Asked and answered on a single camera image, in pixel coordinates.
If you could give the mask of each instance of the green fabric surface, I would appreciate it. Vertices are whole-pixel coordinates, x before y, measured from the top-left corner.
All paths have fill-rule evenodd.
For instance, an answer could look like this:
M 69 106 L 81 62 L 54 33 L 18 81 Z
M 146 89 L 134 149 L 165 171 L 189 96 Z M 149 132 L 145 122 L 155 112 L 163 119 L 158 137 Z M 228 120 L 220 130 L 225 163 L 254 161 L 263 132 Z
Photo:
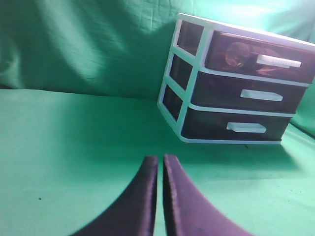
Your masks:
M 313 0 L 0 0 L 0 88 L 155 100 L 178 12 L 314 42 L 314 10 Z M 313 135 L 314 89 L 293 119 Z
M 0 90 L 0 101 L 2 236 L 70 234 L 119 196 L 145 155 L 164 153 L 253 234 L 314 235 L 315 141 L 292 125 L 278 146 L 186 144 L 155 101 L 27 89 Z

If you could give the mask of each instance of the dark curved object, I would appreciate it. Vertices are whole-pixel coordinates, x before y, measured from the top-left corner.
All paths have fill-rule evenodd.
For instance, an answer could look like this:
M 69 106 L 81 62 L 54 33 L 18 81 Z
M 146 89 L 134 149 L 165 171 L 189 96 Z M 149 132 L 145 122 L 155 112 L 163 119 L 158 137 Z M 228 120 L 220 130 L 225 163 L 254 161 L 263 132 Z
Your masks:
M 202 195 L 174 155 L 164 156 L 163 208 L 168 236 L 251 236 Z
M 118 199 L 73 236 L 152 236 L 157 178 L 158 158 L 145 157 L 137 174 Z

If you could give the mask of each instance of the storage drawer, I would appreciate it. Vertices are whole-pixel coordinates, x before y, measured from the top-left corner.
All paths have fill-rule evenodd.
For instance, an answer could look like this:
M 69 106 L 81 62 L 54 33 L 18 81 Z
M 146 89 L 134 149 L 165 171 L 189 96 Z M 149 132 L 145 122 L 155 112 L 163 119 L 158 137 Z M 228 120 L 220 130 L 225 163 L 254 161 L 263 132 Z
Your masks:
M 178 35 L 177 46 L 195 56 L 198 50 L 202 32 L 202 26 L 187 21 L 182 21 L 181 29 Z
M 169 75 L 184 90 L 187 88 L 191 71 L 192 65 L 181 59 L 179 56 L 174 55 Z
M 293 114 L 305 90 L 306 87 L 199 72 L 191 103 L 203 107 Z
M 182 136 L 187 139 L 280 141 L 290 118 L 187 109 Z
M 238 74 L 312 83 L 315 54 L 259 39 L 215 31 L 205 67 Z
M 165 87 L 163 104 L 170 112 L 172 117 L 177 120 L 182 108 L 183 101 L 168 85 Z

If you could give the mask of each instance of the drawer handle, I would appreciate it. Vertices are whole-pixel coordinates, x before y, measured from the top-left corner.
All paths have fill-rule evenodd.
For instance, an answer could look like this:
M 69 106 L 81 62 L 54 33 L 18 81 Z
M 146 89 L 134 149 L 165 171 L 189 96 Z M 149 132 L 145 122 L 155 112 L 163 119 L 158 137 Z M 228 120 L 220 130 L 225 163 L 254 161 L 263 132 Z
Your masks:
M 273 65 L 283 68 L 290 68 L 290 66 L 299 68 L 301 67 L 302 64 L 300 61 L 276 58 L 262 54 L 258 55 L 257 63 L 263 65 Z
M 263 92 L 263 91 L 248 90 L 248 89 L 242 90 L 241 97 L 268 100 L 268 101 L 277 101 L 277 102 L 281 102 L 283 99 L 281 95 L 276 94 L 274 92 Z
M 226 129 L 237 133 L 266 133 L 266 128 L 258 123 L 227 123 Z

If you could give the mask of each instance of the plastic drawer unit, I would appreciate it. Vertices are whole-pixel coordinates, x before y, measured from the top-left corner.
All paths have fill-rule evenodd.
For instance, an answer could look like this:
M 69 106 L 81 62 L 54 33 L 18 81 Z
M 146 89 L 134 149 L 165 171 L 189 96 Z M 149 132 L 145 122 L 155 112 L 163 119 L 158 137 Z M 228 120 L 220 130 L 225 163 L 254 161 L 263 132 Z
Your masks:
M 179 14 L 157 105 L 184 142 L 279 144 L 315 44 Z

